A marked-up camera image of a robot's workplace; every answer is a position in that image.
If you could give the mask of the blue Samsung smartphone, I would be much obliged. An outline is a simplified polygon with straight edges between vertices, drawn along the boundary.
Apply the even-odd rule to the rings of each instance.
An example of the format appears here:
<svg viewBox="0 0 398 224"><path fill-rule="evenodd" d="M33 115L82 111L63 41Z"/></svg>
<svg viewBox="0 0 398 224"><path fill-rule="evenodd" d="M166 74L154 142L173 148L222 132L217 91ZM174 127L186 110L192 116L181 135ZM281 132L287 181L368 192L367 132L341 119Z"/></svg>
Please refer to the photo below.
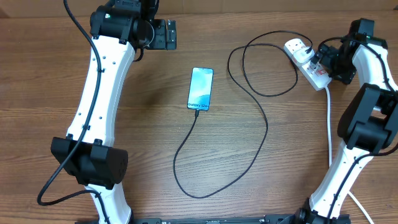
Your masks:
<svg viewBox="0 0 398 224"><path fill-rule="evenodd" d="M214 71L211 68L194 67L192 69L187 100L188 109L200 111L210 109L213 76Z"/></svg>

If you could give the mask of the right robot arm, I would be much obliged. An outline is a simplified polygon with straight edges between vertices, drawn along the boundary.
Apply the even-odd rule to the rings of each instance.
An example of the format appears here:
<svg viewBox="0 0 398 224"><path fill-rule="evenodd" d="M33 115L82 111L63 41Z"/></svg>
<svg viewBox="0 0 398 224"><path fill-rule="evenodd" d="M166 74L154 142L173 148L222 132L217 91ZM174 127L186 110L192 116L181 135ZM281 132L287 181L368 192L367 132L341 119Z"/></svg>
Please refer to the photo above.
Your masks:
<svg viewBox="0 0 398 224"><path fill-rule="evenodd" d="M298 39L284 46L310 82L328 76L348 85L357 75L361 88L338 123L341 143L326 176L303 208L283 223L350 223L349 215L340 213L346 196L369 161L388 155L385 149L397 134L397 85L386 40L375 37L374 21L364 18L353 21L339 40L339 48L324 40L314 50Z"/></svg>

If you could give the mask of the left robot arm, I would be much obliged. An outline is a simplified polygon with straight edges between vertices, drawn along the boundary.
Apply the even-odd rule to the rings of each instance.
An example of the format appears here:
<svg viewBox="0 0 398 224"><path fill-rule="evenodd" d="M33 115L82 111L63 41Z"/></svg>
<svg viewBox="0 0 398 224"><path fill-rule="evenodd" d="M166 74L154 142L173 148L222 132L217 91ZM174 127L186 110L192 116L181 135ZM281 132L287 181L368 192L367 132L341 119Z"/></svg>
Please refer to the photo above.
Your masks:
<svg viewBox="0 0 398 224"><path fill-rule="evenodd" d="M114 147L114 125L127 72L145 50L177 46L174 21L156 19L158 1L109 1L90 17L85 34L91 45L88 74L76 115L51 152L60 170L90 194L99 223L132 223L122 181L128 153Z"/></svg>

